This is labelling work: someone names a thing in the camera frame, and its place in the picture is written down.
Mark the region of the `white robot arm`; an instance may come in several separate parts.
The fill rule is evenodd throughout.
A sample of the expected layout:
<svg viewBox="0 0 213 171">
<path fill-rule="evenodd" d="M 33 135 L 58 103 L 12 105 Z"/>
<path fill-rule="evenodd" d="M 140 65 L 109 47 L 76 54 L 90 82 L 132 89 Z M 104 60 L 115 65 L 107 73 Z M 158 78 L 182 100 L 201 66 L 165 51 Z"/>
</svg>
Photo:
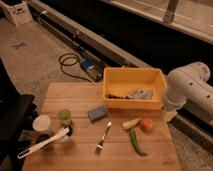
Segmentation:
<svg viewBox="0 0 213 171">
<path fill-rule="evenodd" d="M 205 118 L 204 122 L 213 127 L 213 86 L 207 83 L 210 76 L 211 71 L 203 62 L 193 62 L 171 70 L 166 77 L 168 87 L 162 95 L 165 120 L 171 121 L 177 115 L 177 110 L 190 100 L 196 104 L 194 110 L 200 116 L 208 113 L 210 118 Z"/>
</svg>

